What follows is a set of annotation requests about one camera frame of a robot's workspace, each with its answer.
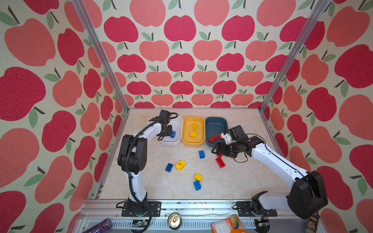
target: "building block stud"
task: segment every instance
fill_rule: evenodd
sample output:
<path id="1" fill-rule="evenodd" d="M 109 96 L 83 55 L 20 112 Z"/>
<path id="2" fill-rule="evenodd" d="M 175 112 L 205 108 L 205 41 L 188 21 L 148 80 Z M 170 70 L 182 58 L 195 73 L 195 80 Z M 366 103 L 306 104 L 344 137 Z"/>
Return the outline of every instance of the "building block stud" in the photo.
<path id="1" fill-rule="evenodd" d="M 166 171 L 171 172 L 172 167 L 173 167 L 173 164 L 170 164 L 170 163 L 169 163 L 169 164 L 167 165 L 167 167 L 166 167 Z"/>
<path id="2" fill-rule="evenodd" d="M 205 152 L 204 151 L 199 151 L 199 154 L 200 154 L 200 158 L 204 158 L 205 157 Z"/>
<path id="3" fill-rule="evenodd" d="M 197 191 L 198 191 L 199 189 L 201 189 L 201 184 L 200 184 L 199 181 L 196 181 L 196 182 L 194 182 L 193 184 L 194 184 L 194 187 L 195 187 L 195 189 L 196 189 Z"/>
<path id="4" fill-rule="evenodd" d="M 181 161 L 179 161 L 179 162 L 176 164 L 176 169 L 177 169 L 178 171 L 181 171 L 182 169 L 184 169 L 184 167 L 185 167 L 185 162 L 184 162 L 184 160 L 181 160 Z"/>
<path id="5" fill-rule="evenodd" d="M 216 162 L 217 162 L 217 164 L 219 165 L 220 168 L 225 167 L 225 163 L 223 162 L 222 158 L 217 158 Z"/>
<path id="6" fill-rule="evenodd" d="M 199 182 L 201 182 L 203 176 L 201 176 L 200 174 L 196 174 L 194 178 L 195 178 L 195 180 L 198 180 Z"/>
<path id="7" fill-rule="evenodd" d="M 197 133 L 192 131 L 190 133 L 189 137 L 196 139 L 197 138 Z"/>
<path id="8" fill-rule="evenodd" d="M 192 124 L 192 129 L 193 129 L 193 131 L 197 131 L 197 129 L 198 129 L 197 123 Z"/>
<path id="9" fill-rule="evenodd" d="M 214 141 L 217 140 L 217 136 L 212 136 L 210 139 L 209 139 L 209 143 L 213 143 Z"/>

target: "red toy block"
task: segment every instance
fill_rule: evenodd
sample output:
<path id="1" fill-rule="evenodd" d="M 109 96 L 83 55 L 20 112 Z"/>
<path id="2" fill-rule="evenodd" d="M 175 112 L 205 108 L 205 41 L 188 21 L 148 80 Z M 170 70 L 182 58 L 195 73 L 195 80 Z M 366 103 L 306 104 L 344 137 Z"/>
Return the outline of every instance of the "red toy block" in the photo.
<path id="1" fill-rule="evenodd" d="M 214 141 L 217 140 L 217 136 L 212 136 L 210 139 L 209 139 L 209 143 L 213 143 Z"/>
<path id="2" fill-rule="evenodd" d="M 216 162 L 217 162 L 217 164 L 219 165 L 220 168 L 225 167 L 225 163 L 223 162 L 222 158 L 217 158 Z"/>

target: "green leaf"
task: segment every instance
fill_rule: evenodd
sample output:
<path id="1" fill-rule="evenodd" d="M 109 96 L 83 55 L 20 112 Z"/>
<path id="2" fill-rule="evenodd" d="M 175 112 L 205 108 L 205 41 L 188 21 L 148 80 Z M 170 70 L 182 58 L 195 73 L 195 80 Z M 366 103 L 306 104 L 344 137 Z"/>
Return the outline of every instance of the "green leaf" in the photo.
<path id="1" fill-rule="evenodd" d="M 298 91 L 299 94 L 303 95 L 303 94 L 306 94 L 308 91 L 306 89 L 300 89 Z"/>
<path id="2" fill-rule="evenodd" d="M 328 61 L 331 61 L 335 58 L 336 56 L 334 54 L 329 54 L 329 55 L 326 55 L 324 58 L 323 58 L 323 61 L 325 62 L 328 62 Z"/>
<path id="3" fill-rule="evenodd" d="M 264 78 L 270 78 L 272 77 L 273 75 L 275 75 L 276 72 L 273 72 L 273 73 L 269 73 L 269 75 L 265 76 Z"/>
<path id="4" fill-rule="evenodd" d="M 0 11 L 0 21 L 9 26 L 16 26 L 18 23 L 9 15 Z"/>
<path id="5" fill-rule="evenodd" d="M 257 37 L 260 41 L 264 41 L 264 35 L 261 32 L 257 32 Z"/>
<path id="6" fill-rule="evenodd" d="M 315 114 L 312 113 L 310 116 L 310 122 L 312 126 L 315 124 L 315 120 L 316 120 Z"/>
<path id="7" fill-rule="evenodd" d="M 228 71 L 226 71 L 226 72 L 223 72 L 220 76 L 219 76 L 219 78 L 221 78 L 221 77 L 224 77 L 224 76 L 226 76 L 227 75 L 227 73 L 228 73 Z"/>
<path id="8" fill-rule="evenodd" d="M 124 42 L 120 42 L 117 46 L 117 50 L 122 50 L 124 48 Z"/>
<path id="9" fill-rule="evenodd" d="M 361 8 L 360 11 L 366 11 L 373 7 L 373 0 L 370 0 L 369 2 L 365 3 Z"/>
<path id="10" fill-rule="evenodd" d="M 48 23 L 49 29 L 52 29 L 53 26 L 54 26 L 54 19 L 53 19 L 53 16 L 52 16 L 51 12 L 47 13 L 47 23 Z"/>
<path id="11" fill-rule="evenodd" d="M 157 68 L 155 68 L 154 66 L 149 66 L 149 68 L 154 71 L 154 72 L 157 72 Z"/>
<path id="12" fill-rule="evenodd" d="M 151 41 L 151 36 L 149 36 L 149 34 L 145 33 L 145 32 L 142 32 L 141 35 L 148 41 Z"/>
<path id="13" fill-rule="evenodd" d="M 302 50 L 302 57 L 305 58 L 306 55 L 307 55 L 307 48 L 304 47 Z"/>
<path id="14" fill-rule="evenodd" d="M 200 69 L 201 71 L 205 71 L 205 67 L 201 66 L 201 65 L 197 65 L 198 66 L 198 69 Z"/>
<path id="15" fill-rule="evenodd" d="M 344 81 L 341 85 L 341 94 L 343 95 L 343 97 L 346 97 L 347 92 L 348 92 L 348 83 Z"/>
<path id="16" fill-rule="evenodd" d="M 307 6 L 309 6 L 309 5 L 312 3 L 312 1 L 313 1 L 313 0 L 307 0 L 307 1 L 305 1 L 304 3 L 302 3 L 302 5 L 300 5 L 300 6 L 298 7 L 297 10 L 303 10 L 304 8 L 306 8 Z"/>
<path id="17" fill-rule="evenodd" d="M 93 159 L 90 159 L 90 163 L 89 163 L 90 170 L 92 170 L 92 166 L 93 166 Z"/>
<path id="18" fill-rule="evenodd" d="M 199 32 L 199 33 L 200 33 L 201 38 L 204 39 L 205 41 L 207 41 L 208 37 L 207 37 L 206 33 L 204 33 L 204 32 Z"/>
<path id="19" fill-rule="evenodd" d="M 331 2 L 330 6 L 329 6 L 329 11 L 328 11 L 330 17 L 333 17 L 334 9 L 335 9 L 335 3 Z"/>
<path id="20" fill-rule="evenodd" d="M 71 141 L 68 140 L 68 141 L 66 142 L 66 152 L 69 154 L 70 151 L 71 151 Z"/>
<path id="21" fill-rule="evenodd" d="M 172 0 L 172 1 L 170 2 L 170 4 L 168 4 L 168 9 L 169 9 L 169 10 L 174 9 L 175 6 L 177 6 L 177 4 L 178 4 L 178 0 Z"/>
<path id="22" fill-rule="evenodd" d="M 307 157 L 306 159 L 310 164 L 317 164 L 313 158 Z"/>
<path id="23" fill-rule="evenodd" d="M 241 6 L 243 2 L 244 2 L 244 0 L 237 0 L 237 1 L 233 4 L 232 9 L 237 9 L 237 8 L 239 8 L 239 6 Z"/>
<path id="24" fill-rule="evenodd" d="M 367 185 L 367 182 L 364 178 L 360 178 L 358 181 L 357 181 L 357 187 L 360 191 L 360 193 L 364 196 L 368 190 L 368 185 Z"/>
<path id="25" fill-rule="evenodd" d="M 279 48 L 279 50 L 286 49 L 287 47 L 289 47 L 290 44 L 291 44 L 291 42 L 287 42 L 287 43 L 283 44 L 283 45 Z"/>
<path id="26" fill-rule="evenodd" d="M 52 74 L 52 73 L 47 74 L 46 76 L 44 76 L 44 78 L 52 82 L 57 82 L 60 80 L 60 78 L 57 75 Z"/>
<path id="27" fill-rule="evenodd" d="M 229 42 L 224 48 L 230 48 L 234 45 L 234 41 Z"/>
<path id="28" fill-rule="evenodd" d="M 110 6 L 112 6 L 111 0 L 105 0 L 104 4 L 102 5 L 102 10 L 108 10 L 110 9 Z"/>
<path id="29" fill-rule="evenodd" d="M 179 47 L 179 45 L 180 45 L 180 42 L 176 41 L 172 44 L 171 49 L 176 49 L 177 47 Z"/>
<path id="30" fill-rule="evenodd" d="M 87 39 L 84 39 L 83 42 L 88 46 L 92 46 L 91 42 Z"/>
<path id="31" fill-rule="evenodd" d="M 31 128 L 34 128 L 36 123 L 38 123 L 38 113 L 33 108 L 28 114 L 28 121 L 30 122 Z"/>
<path id="32" fill-rule="evenodd" d="M 341 145 L 351 145 L 349 140 L 342 137 L 336 137 L 334 140 Z"/>
<path id="33" fill-rule="evenodd" d="M 39 181 L 41 181 L 41 179 L 43 179 L 44 177 L 44 174 L 37 174 L 37 175 L 34 175 L 33 177 L 31 177 L 24 185 L 24 187 L 26 186 L 31 186 L 31 185 L 34 185 L 36 183 L 38 183 Z"/>
<path id="34" fill-rule="evenodd" d="M 84 114 L 84 110 L 83 109 L 78 109 L 76 112 L 75 112 L 75 114 L 77 114 L 77 115 L 83 115 Z"/>
<path id="35" fill-rule="evenodd" d="M 80 62 L 76 63 L 76 70 L 78 71 L 78 74 L 80 74 L 80 71 L 82 70 L 82 67 L 80 66 Z"/>
<path id="36" fill-rule="evenodd" d="M 74 191 L 75 191 L 74 188 L 70 189 L 70 190 L 65 194 L 65 196 L 63 197 L 63 199 L 66 199 L 66 198 L 68 198 L 69 196 L 71 196 L 71 195 L 74 193 Z"/>

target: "apple pattern fabric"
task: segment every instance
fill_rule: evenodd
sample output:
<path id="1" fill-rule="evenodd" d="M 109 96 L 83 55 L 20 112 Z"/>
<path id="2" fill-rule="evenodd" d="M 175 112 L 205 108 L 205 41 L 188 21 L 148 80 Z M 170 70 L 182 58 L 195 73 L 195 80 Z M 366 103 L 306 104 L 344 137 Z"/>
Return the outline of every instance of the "apple pattern fabric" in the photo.
<path id="1" fill-rule="evenodd" d="M 300 73 L 288 71 L 267 113 L 284 157 L 323 175 L 328 233 L 373 232 L 372 6 L 329 3 L 296 57 Z"/>
<path id="2" fill-rule="evenodd" d="M 304 0 L 94 1 L 96 33 L 108 57 L 116 53 L 109 62 L 130 108 L 258 108 L 312 9 Z M 323 22 L 313 34 L 308 50 Z M 289 81 L 299 72 L 296 60 Z"/>
<path id="3" fill-rule="evenodd" d="M 83 2 L 103 25 L 99 5 Z M 5 0 L 0 12 L 0 232 L 70 233 L 123 109 L 72 2 Z"/>

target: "blue toy block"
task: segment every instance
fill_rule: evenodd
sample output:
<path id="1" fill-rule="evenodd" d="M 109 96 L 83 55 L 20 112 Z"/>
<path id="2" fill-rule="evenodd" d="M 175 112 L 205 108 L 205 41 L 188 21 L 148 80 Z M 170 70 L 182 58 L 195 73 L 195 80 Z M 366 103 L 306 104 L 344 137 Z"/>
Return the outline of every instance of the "blue toy block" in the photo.
<path id="1" fill-rule="evenodd" d="M 194 187 L 195 189 L 198 191 L 199 189 L 201 189 L 201 184 L 200 182 L 197 180 L 196 182 L 193 183 L 194 184 Z"/>
<path id="2" fill-rule="evenodd" d="M 173 165 L 169 163 L 169 164 L 167 165 L 167 167 L 166 167 L 166 171 L 171 172 L 172 167 L 173 167 Z"/>
<path id="3" fill-rule="evenodd" d="M 204 151 L 200 151 L 200 158 L 204 158 L 205 157 L 205 152 Z"/>

